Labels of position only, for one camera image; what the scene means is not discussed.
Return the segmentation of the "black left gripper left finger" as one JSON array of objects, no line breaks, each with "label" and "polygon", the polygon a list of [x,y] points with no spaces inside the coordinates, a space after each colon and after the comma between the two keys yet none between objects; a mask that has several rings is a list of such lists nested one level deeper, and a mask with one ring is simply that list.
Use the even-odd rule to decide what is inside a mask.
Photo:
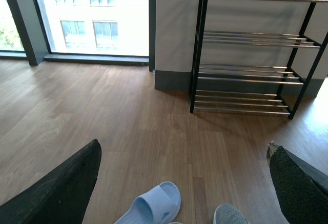
[{"label": "black left gripper left finger", "polygon": [[1,205],[1,223],[82,223],[100,162],[101,146],[94,139]]}]

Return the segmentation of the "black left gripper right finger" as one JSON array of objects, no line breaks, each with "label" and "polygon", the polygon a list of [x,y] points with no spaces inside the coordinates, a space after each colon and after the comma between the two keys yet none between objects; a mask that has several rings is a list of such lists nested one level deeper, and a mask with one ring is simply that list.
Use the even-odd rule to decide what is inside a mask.
[{"label": "black left gripper right finger", "polygon": [[269,143],[266,158],[286,220],[327,223],[327,175],[274,141]]}]

